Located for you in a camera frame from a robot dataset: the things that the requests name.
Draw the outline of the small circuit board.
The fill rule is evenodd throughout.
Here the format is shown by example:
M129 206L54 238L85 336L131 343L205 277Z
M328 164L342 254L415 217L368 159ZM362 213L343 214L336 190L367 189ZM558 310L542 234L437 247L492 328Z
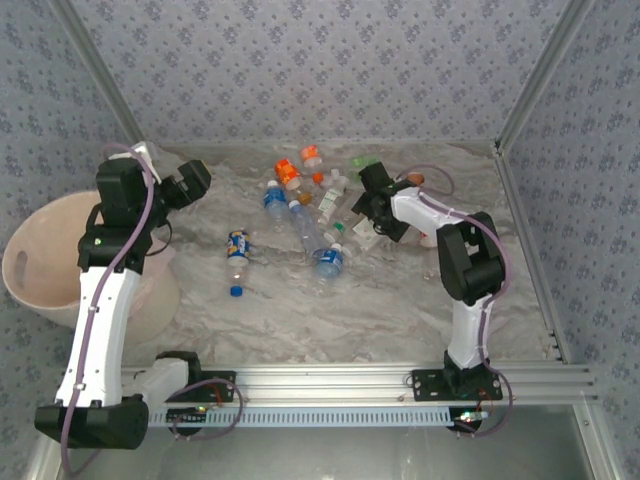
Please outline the small circuit board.
M200 407L169 408L165 414L165 422L177 428L193 428L195 425L204 424L207 414L208 411Z
M489 418L489 413L483 410L450 408L449 413L453 424L448 429L464 434L475 433L481 427L482 422Z

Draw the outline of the large orange label bottle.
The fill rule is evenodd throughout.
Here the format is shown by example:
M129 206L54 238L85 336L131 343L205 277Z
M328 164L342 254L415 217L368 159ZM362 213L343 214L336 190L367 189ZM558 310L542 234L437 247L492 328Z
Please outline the large orange label bottle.
M301 187L301 174L288 158L277 161L274 172L286 190L292 191Z

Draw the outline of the blue label water bottle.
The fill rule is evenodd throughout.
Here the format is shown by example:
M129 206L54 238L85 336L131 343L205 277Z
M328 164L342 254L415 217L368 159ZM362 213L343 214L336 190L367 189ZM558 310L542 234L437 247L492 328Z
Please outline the blue label water bottle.
M289 222L289 207L285 192L276 180L267 182L263 205L271 219L274 230L277 232L283 231Z
M342 273L344 254L339 243L319 249L314 253L314 287L325 287L335 282Z

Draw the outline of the clear unlabelled plastic bottle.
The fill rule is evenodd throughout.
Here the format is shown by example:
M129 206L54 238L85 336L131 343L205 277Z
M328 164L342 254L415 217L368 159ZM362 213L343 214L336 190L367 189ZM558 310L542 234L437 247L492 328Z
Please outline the clear unlabelled plastic bottle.
M318 258L326 249L326 242L321 236L309 209L297 200L290 201L288 206L291 220L306 254L312 258Z

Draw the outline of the wide aluminium base rail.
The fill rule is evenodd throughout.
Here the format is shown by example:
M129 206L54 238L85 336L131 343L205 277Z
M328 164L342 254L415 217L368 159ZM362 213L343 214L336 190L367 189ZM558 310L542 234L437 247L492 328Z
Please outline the wide aluminium base rail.
M407 405L414 402L409 375L415 363L264 364L232 366L251 407ZM600 394L585 365L552 361L499 362L514 404L593 403Z

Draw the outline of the white green label bottle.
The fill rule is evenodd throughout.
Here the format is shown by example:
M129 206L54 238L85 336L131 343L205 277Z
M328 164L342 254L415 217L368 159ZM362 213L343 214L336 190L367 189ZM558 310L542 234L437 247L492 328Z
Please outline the white green label bottle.
M318 222L321 224L327 224L337 209L338 202L342 199L345 194L345 191L338 191L334 188L329 188L322 198L318 210L320 211L320 216L318 218Z

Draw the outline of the aluminium lower frame bar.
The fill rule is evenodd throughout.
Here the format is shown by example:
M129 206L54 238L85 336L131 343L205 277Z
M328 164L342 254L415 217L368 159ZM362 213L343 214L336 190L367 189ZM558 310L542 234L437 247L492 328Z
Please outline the aluminium lower frame bar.
M58 442L44 435L37 438L23 480L64 480Z
M600 405L581 403L573 407L580 436L595 480L627 480Z

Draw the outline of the aluminium frame post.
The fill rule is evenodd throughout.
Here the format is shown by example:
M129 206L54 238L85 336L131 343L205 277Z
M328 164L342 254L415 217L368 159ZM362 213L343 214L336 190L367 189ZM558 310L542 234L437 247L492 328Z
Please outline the aluminium frame post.
M595 3L596 0L567 0L540 57L495 139L499 155L505 156L514 144Z
M89 30L71 0L47 0L71 43L81 57L107 106L131 143L144 139L135 116L121 94L115 78L100 55Z

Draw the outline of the grey metal sheet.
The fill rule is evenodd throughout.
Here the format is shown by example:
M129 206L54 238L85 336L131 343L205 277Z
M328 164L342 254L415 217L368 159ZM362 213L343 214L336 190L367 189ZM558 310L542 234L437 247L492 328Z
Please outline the grey metal sheet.
M238 429L204 442L154 431L76 480L594 480L581 447L545 436L458 438L436 428Z

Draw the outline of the beige plastic bin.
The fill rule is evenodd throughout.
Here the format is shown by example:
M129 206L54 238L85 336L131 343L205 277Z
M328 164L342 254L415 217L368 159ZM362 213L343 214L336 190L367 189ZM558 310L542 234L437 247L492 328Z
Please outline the beige plastic bin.
M73 329L80 300L77 245L86 220L99 202L96 191L57 199L28 217L9 240L2 259L2 277L20 304ZM170 269L136 290L127 322L125 343L139 344L159 335L175 317L180 303L178 281Z

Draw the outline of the blue yellow label soda bottle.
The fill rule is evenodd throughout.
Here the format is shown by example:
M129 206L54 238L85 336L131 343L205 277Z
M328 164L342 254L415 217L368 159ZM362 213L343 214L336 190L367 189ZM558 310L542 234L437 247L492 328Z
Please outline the blue yellow label soda bottle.
M245 230L234 230L229 233L226 262L231 278L240 280L250 261L250 235Z

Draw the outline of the aluminium side rail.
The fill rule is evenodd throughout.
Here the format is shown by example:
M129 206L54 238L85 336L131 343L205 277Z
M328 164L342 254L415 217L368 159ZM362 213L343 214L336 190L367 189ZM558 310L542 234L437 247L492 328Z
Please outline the aluminium side rail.
M514 175L508 159L499 147L496 150L496 165L501 177L503 188L511 209L511 213L518 232L523 254L530 273L531 281L538 299L549 336L556 341L554 347L556 359L564 364L573 362L570 346L564 335L563 325L558 315L549 284L546 280L542 262L539 257L535 239L528 223L524 205L520 198Z

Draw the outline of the clear bottle with white label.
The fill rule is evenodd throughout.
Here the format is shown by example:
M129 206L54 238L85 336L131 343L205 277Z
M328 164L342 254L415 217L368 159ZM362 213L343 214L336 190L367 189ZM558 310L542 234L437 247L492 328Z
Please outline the clear bottle with white label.
M369 250L374 247L384 236L377 233L374 223L366 217L362 217L352 227L354 240L363 250Z

